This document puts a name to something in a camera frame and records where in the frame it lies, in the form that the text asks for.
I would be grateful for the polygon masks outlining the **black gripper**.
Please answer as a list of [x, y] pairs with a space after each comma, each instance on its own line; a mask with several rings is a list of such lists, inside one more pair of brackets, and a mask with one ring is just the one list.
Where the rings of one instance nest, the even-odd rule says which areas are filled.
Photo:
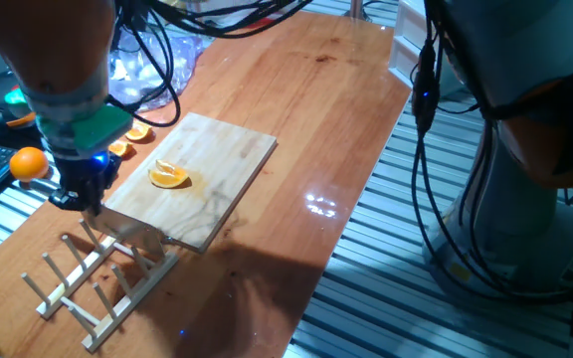
[[89, 208], [93, 217], [98, 216], [104, 192], [112, 182], [113, 155], [104, 149], [90, 157], [63, 151], [55, 151], [53, 156], [60, 181], [49, 201], [61, 210], [85, 211]]

